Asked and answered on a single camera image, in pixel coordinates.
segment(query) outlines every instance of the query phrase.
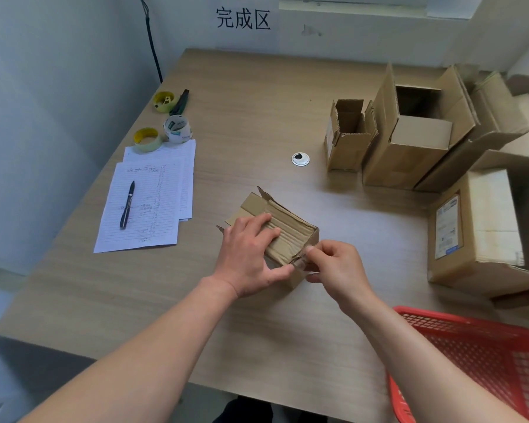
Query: tape roll with printed core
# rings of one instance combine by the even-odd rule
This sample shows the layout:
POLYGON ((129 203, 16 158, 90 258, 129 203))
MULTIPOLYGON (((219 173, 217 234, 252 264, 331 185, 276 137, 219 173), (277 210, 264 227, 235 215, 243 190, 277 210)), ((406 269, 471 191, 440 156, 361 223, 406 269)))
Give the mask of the tape roll with printed core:
POLYGON ((150 151, 155 151, 162 144, 162 137, 159 135, 158 131, 153 127, 144 127, 139 129, 133 135, 133 142, 135 142, 135 147, 138 151, 143 153, 148 153, 150 151), (147 144, 142 144, 141 142, 145 138, 155 138, 153 141, 148 142, 147 144))
POLYGON ((159 113, 170 113, 177 102, 178 98, 172 92, 157 92, 153 97, 153 105, 159 113))
POLYGON ((182 144, 192 137, 192 130, 188 120, 180 114, 169 116, 163 128, 165 129, 165 134, 169 137, 169 142, 172 144, 182 144))

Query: sign on wall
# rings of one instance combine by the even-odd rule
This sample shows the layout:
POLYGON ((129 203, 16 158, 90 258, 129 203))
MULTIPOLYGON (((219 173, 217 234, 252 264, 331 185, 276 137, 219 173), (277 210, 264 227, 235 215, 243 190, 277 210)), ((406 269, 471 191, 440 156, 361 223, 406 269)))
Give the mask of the sign on wall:
POLYGON ((278 0, 216 0, 216 48, 277 53, 278 0))

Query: wooden table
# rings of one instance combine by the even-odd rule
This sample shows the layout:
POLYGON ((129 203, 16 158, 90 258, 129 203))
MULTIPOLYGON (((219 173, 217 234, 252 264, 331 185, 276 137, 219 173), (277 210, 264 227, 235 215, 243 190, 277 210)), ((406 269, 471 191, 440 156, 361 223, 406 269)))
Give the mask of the wooden table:
MULTIPOLYGON (((0 335, 100 358, 137 334, 212 273, 227 219, 260 185, 353 243, 389 304, 507 320, 484 299, 429 286, 426 205, 431 194, 363 190, 360 176, 325 172, 332 99, 374 99, 384 65, 187 50, 161 90, 190 89, 197 140, 193 219, 176 246, 92 254, 114 166, 140 127, 165 119, 148 104, 24 290, 0 335), (290 158, 306 152, 308 166, 290 158)), ((430 85, 438 70, 395 68, 400 83, 430 85)), ((529 323, 517 320, 529 326, 529 323)), ((365 336, 321 285, 281 286, 236 302, 191 382, 353 422, 394 419, 385 370, 365 336)))

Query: stack of papers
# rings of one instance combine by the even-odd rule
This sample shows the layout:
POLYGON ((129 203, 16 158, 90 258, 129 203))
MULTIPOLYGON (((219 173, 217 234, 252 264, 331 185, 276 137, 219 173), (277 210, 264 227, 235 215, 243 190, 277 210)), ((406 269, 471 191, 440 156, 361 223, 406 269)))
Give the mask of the stack of papers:
POLYGON ((196 141, 164 142, 150 153, 127 147, 115 167, 94 253, 175 245, 179 221, 192 218, 196 141), (127 193, 135 191, 127 226, 120 228, 127 193))

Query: handwritten notes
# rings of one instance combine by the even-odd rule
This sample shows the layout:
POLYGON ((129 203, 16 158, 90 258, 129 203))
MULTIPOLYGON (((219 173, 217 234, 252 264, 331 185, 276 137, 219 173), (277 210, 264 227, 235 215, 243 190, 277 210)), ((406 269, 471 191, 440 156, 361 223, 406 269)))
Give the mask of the handwritten notes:
POLYGON ((194 187, 194 156, 196 154, 196 141, 191 139, 183 144, 170 144, 163 142, 162 146, 150 153, 138 152, 135 147, 126 147, 123 154, 124 162, 138 162, 165 160, 169 157, 184 159, 183 182, 180 190, 180 220, 192 218, 192 194, 194 187))
POLYGON ((176 244, 183 172, 184 159, 179 157, 118 163, 94 253, 176 244), (127 227, 120 229, 132 181, 135 181, 135 192, 129 219, 127 227))
POLYGON ((216 48, 278 53, 279 0, 214 0, 216 48))

